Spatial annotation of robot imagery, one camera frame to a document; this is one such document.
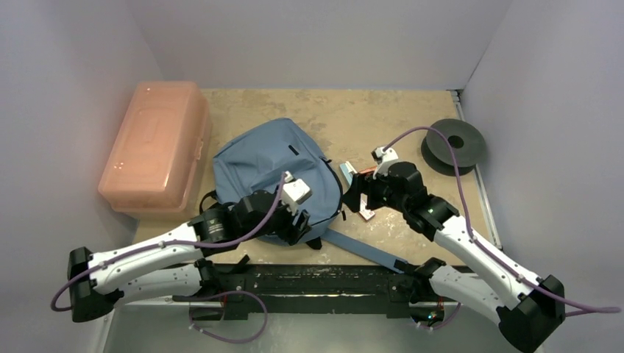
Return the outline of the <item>blue grey backpack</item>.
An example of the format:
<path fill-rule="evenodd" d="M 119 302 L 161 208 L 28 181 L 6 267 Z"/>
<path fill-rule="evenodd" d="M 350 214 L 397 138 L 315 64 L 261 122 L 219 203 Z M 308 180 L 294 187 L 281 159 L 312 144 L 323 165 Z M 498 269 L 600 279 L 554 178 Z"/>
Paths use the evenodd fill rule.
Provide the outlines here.
<path fill-rule="evenodd" d="M 312 191 L 303 203 L 311 230 L 298 241 L 320 249 L 327 241 L 378 265 L 396 271 L 399 257 L 332 230 L 343 216 L 343 187 L 318 144 L 290 118 L 261 124 L 226 143 L 213 157 L 214 190 L 205 194 L 217 203 L 238 202 L 257 190 L 273 191 L 281 174 L 289 171 Z"/>

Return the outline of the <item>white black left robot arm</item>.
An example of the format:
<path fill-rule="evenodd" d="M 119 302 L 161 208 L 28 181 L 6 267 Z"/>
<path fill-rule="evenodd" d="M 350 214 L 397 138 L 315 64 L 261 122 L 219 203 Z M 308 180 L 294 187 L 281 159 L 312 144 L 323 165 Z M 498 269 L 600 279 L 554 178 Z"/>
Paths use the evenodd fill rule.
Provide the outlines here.
<path fill-rule="evenodd" d="M 255 191 L 238 202 L 215 203 L 190 221 L 157 237 L 108 252 L 82 246 L 68 256 L 69 310 L 75 323 L 110 313 L 117 304 L 156 296 L 193 296 L 209 301 L 219 281 L 207 257 L 239 243 L 276 235 L 294 245 L 310 230 L 301 205 L 312 191 Z"/>

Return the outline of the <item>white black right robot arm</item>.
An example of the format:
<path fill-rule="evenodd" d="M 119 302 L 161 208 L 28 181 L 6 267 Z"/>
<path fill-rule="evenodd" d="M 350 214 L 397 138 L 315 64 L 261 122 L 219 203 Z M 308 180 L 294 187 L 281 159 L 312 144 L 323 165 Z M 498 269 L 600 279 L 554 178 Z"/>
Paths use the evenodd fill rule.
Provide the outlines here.
<path fill-rule="evenodd" d="M 392 163 L 383 173 L 354 174 L 343 204 L 357 212 L 362 196 L 370 210 L 387 207 L 401 213 L 413 231 L 475 273 L 468 277 L 434 257 L 420 266 L 394 260 L 393 269 L 414 279 L 411 301 L 436 294 L 455 299 L 496 324 L 520 352 L 535 352 L 563 323 L 564 305 L 552 297 L 564 295 L 562 283 L 552 275 L 541 278 L 487 242 L 454 206 L 428 192 L 413 163 Z"/>

